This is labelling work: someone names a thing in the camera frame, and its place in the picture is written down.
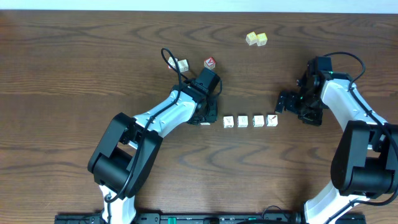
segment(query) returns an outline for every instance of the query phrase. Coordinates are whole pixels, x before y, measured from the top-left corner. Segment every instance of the white cube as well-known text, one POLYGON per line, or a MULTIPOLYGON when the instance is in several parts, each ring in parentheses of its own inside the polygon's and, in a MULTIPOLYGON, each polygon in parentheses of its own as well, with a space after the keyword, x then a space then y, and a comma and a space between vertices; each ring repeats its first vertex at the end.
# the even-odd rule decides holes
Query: white cube
POLYGON ((238 116, 238 128, 245 128, 249 125, 247 116, 238 116))
POLYGON ((178 61, 177 63, 178 63, 178 66, 180 67, 180 72, 188 71, 189 67, 188 67, 187 59, 178 61))
POLYGON ((263 127, 263 125, 264 125, 264 116, 255 115, 253 117, 253 127, 263 127))
POLYGON ((267 115, 267 126, 275 127, 278 125, 278 116, 277 115, 267 115))
POLYGON ((173 58, 172 58, 172 57, 169 57, 168 62, 169 62, 169 64, 171 64, 171 65, 173 66, 173 68, 175 68, 175 64, 174 64, 174 61, 173 61, 173 58))
POLYGON ((233 128, 234 127, 234 117, 233 116, 225 116, 223 119, 224 128, 233 128))

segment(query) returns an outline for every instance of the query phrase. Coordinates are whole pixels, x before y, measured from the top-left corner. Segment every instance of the robotic arm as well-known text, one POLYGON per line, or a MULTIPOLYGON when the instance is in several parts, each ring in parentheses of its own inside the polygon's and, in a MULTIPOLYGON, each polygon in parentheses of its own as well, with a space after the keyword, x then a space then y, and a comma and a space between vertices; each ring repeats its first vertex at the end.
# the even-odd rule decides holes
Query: robotic arm
POLYGON ((112 203, 104 201, 103 220, 120 224, 132 222, 136 215, 134 196, 148 178, 163 138, 184 122, 209 124, 216 121, 217 100, 211 94, 219 81, 216 73, 204 68, 198 78, 183 83, 179 96, 180 87, 176 85, 165 101, 148 112, 132 118, 119 113, 112 119, 88 163, 88 170, 94 175, 104 198, 118 197, 112 203), (176 103, 148 124, 153 114, 173 103, 176 97, 176 103), (142 144, 132 179, 128 183, 126 182, 132 171, 135 155, 132 157, 118 148, 119 142, 135 149, 138 148, 138 144, 142 144))
POLYGON ((332 70, 330 57, 316 57, 297 80, 300 92, 283 91, 278 98, 275 112, 285 109, 304 123, 319 126, 322 109, 329 108, 344 131, 331 164, 331 181, 305 203, 304 223, 334 224, 358 203, 391 194, 398 186, 398 155, 376 120, 395 140, 398 126, 377 115, 351 81, 347 73, 332 70), (380 152, 379 158, 366 157, 367 150, 380 152))

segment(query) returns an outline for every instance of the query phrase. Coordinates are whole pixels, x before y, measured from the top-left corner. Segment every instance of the small cube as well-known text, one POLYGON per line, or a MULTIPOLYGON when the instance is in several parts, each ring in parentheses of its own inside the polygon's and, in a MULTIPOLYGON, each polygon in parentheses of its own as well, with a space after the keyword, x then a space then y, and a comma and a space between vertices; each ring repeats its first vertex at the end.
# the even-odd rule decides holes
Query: small cube
POLYGON ((225 116, 223 120, 224 128, 233 128, 234 127, 234 117, 233 116, 225 116))
POLYGON ((255 115, 253 117, 253 127, 263 127, 263 125, 264 125, 264 116, 255 115))
POLYGON ((208 59, 205 60, 205 68, 208 69, 214 69, 216 67, 216 61, 214 60, 213 57, 210 57, 208 59))
POLYGON ((178 61, 177 63, 178 63, 178 66, 180 67, 180 72, 188 71, 189 67, 188 67, 187 59, 178 61))
POLYGON ((238 116, 238 128, 246 128, 249 125, 247 116, 238 116))
POLYGON ((267 126, 275 127, 278 125, 278 116, 277 115, 267 115, 267 126))
POLYGON ((256 35, 256 33, 255 32, 251 32, 250 34, 248 34, 246 36, 246 42, 249 45, 253 45, 253 44, 257 43, 257 35, 256 35))
POLYGON ((257 46, 263 46, 267 43, 267 36, 266 33, 258 34, 257 35, 257 46))
POLYGON ((172 58, 172 57, 169 57, 168 62, 169 62, 169 64, 171 64, 171 65, 173 66, 173 68, 175 68, 175 64, 174 64, 174 61, 173 61, 173 58, 172 58))

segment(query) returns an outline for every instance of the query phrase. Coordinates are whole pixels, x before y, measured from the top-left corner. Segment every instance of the yellow cube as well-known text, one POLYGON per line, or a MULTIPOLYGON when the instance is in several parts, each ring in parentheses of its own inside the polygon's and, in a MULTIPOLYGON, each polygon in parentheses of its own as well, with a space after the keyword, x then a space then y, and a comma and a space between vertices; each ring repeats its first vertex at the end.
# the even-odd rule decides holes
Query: yellow cube
POLYGON ((263 46, 267 43, 267 36, 266 33, 258 34, 257 35, 257 46, 263 46))
POLYGON ((256 35, 256 33, 255 33, 255 32, 251 32, 250 34, 248 34, 248 35, 246 36, 246 42, 247 42, 249 45, 255 44, 255 43, 257 42, 257 35, 256 35))

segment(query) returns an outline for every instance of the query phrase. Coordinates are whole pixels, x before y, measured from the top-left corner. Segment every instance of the wooden block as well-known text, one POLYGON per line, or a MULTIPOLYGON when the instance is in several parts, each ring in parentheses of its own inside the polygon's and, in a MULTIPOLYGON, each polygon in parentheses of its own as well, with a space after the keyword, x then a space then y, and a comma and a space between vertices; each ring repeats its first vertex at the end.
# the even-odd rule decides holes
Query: wooden block
POLYGON ((233 128, 234 127, 234 117, 233 116, 225 116, 223 119, 224 128, 233 128))
POLYGON ((267 115, 267 126, 275 127, 278 125, 278 116, 277 115, 267 115))
POLYGON ((178 61, 178 66, 180 67, 180 72, 186 72, 189 70, 187 59, 178 61))
POLYGON ((267 35, 266 33, 258 34, 257 35, 257 46, 263 46, 267 43, 267 35))
POLYGON ((253 127, 263 127, 263 125, 264 125, 264 116, 255 115, 253 117, 253 127))
POLYGON ((171 65, 173 66, 173 68, 175 68, 175 64, 174 64, 174 61, 173 61, 173 58, 172 58, 172 57, 169 57, 168 62, 169 62, 169 64, 171 64, 171 65))
POLYGON ((216 67, 216 61, 213 57, 210 57, 205 60, 205 68, 214 69, 216 67))
POLYGON ((246 128, 249 125, 247 116, 238 116, 238 128, 246 128))
POLYGON ((251 32, 250 34, 248 34, 248 35, 246 36, 246 42, 247 42, 249 45, 252 45, 252 44, 257 43, 257 35, 256 35, 256 33, 255 33, 255 32, 251 32))

